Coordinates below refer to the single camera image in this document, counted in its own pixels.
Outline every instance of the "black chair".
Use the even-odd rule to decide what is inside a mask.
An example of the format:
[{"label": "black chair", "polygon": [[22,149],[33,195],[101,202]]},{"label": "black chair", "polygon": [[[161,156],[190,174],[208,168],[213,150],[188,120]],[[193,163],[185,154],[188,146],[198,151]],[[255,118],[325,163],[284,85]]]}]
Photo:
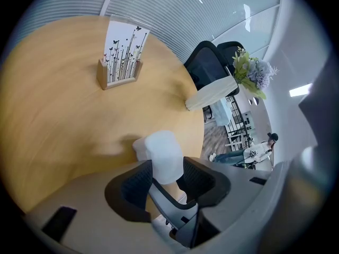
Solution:
[{"label": "black chair", "polygon": [[[200,42],[184,64],[197,90],[215,80],[229,76],[231,74],[228,71],[230,65],[223,54],[210,41]],[[234,96],[238,93],[239,87],[228,96]]]},{"label": "black chair", "polygon": [[227,67],[231,74],[234,74],[235,68],[233,67],[233,58],[235,55],[235,52],[238,51],[238,47],[244,49],[242,44],[237,41],[229,41],[221,43],[217,46],[217,49],[222,54],[222,56],[225,58]]}]

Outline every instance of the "black slot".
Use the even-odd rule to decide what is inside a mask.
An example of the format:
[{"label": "black slot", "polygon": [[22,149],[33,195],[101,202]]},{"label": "black slot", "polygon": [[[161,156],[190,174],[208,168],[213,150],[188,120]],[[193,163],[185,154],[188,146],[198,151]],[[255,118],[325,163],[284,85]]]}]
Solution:
[{"label": "black slot", "polygon": [[69,207],[60,207],[42,228],[42,231],[52,239],[60,242],[76,212],[77,210]]},{"label": "black slot", "polygon": [[186,218],[186,217],[184,217],[184,216],[181,218],[181,220],[182,220],[182,222],[184,222],[184,223],[188,223],[188,222],[189,222],[189,219]]},{"label": "black slot", "polygon": [[260,179],[258,177],[253,177],[252,179],[249,180],[250,182],[253,182],[255,184],[261,184],[264,185],[266,183],[266,180]]}]

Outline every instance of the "wooden floor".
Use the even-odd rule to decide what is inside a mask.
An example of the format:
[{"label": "wooden floor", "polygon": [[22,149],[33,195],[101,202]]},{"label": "wooden floor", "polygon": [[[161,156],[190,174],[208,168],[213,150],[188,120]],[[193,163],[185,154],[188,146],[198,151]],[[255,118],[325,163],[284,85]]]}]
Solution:
[{"label": "wooden floor", "polygon": [[230,147],[225,147],[225,144],[229,144],[225,126],[217,126],[214,121],[206,123],[200,158],[208,160],[208,157],[214,152],[217,155],[230,152]]}]

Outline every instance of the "flower vase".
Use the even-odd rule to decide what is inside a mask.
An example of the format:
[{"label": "flower vase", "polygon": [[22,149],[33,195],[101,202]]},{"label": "flower vase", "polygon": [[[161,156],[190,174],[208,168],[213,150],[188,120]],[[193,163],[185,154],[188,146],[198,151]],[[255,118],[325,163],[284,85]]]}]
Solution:
[{"label": "flower vase", "polygon": [[186,108],[192,111],[211,105],[229,95],[237,87],[237,82],[232,76],[215,80],[187,99]]}]

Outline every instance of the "person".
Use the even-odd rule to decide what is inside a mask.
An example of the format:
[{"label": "person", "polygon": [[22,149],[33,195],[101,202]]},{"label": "person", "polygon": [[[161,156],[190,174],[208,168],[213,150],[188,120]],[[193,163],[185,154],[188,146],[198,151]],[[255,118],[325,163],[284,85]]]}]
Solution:
[{"label": "person", "polygon": [[209,160],[211,162],[218,162],[227,165],[261,162],[271,155],[274,144],[278,140],[278,135],[276,133],[268,133],[268,136],[269,140],[267,142],[263,141],[262,143],[247,149],[232,151],[220,155],[213,153],[210,155]]}]

